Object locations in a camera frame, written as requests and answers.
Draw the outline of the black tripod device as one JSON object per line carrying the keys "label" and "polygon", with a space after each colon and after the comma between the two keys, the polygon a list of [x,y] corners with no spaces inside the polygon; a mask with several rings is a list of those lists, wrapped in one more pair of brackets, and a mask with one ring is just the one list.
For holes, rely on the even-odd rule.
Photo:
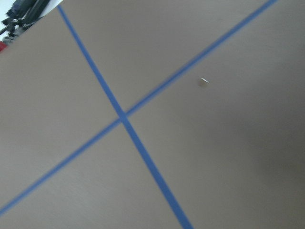
{"label": "black tripod device", "polygon": [[17,35],[16,26],[27,30],[43,17],[49,3],[50,0],[16,0],[6,12],[7,18],[1,21],[5,27],[0,34],[8,32],[9,37],[14,37]]}

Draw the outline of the red cylinder bottle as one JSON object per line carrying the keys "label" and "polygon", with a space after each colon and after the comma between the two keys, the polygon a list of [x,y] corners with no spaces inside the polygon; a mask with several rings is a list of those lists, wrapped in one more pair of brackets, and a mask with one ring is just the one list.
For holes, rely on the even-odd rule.
{"label": "red cylinder bottle", "polygon": [[0,42],[0,52],[3,51],[6,47],[7,45],[5,43]]}

